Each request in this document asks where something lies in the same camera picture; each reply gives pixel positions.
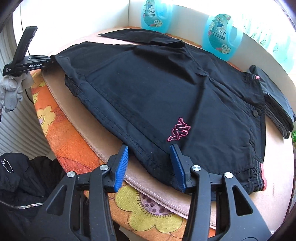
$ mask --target black clamp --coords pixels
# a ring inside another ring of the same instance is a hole
[[[107,164],[92,172],[68,172],[50,194],[33,220],[30,241],[116,241],[108,192],[122,186],[128,164],[128,147],[122,145]],[[83,230],[83,191],[89,190],[90,237]]]
[[[226,172],[208,173],[184,156],[177,144],[170,157],[179,188],[192,193],[188,221],[182,241],[266,241],[271,233],[242,185]],[[211,191],[216,191],[216,235],[208,238]]]
[[[51,57],[45,55],[25,56],[36,31],[36,26],[26,27],[15,51],[13,60],[3,68],[3,76],[20,76],[22,73],[27,73],[31,70],[41,69],[54,61]]]

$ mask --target blue detergent bottle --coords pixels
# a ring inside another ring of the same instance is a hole
[[[202,48],[228,61],[239,47],[243,36],[243,26],[236,28],[233,23],[233,18],[227,14],[209,16],[204,31]],[[236,26],[240,26],[240,23],[242,25],[242,22],[237,21]]]
[[[166,33],[170,27],[172,12],[172,0],[144,1],[141,16],[142,29]]]

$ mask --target black pants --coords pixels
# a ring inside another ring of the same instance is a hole
[[[248,193],[264,188],[264,97],[257,79],[161,33],[101,34],[145,45],[84,42],[55,56],[74,96],[134,152],[147,171],[177,187],[169,146],[208,172],[232,172]]]
[[[274,122],[285,139],[288,139],[293,130],[293,121],[296,116],[288,99],[268,77],[268,75],[255,65],[249,68],[250,73],[257,75],[265,99],[265,113]]]

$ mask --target bottle handle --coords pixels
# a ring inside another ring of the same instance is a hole
[[[169,12],[172,11],[172,8],[173,8],[173,4],[166,3],[166,1],[157,1],[155,3],[156,14],[162,20],[166,20],[168,18]]]
[[[229,42],[230,45],[238,47],[243,36],[243,32],[241,30],[237,29],[237,35],[235,36],[234,40],[230,39],[230,33],[232,31],[232,28],[236,28],[233,26],[233,20],[230,19],[229,22],[227,23],[227,41]]]

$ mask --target pink stripe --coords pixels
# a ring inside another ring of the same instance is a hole
[[[262,191],[264,191],[266,189],[266,186],[267,186],[267,181],[266,181],[265,176],[264,176],[263,164],[260,163],[260,166],[261,166],[261,178],[263,180],[263,190]]]

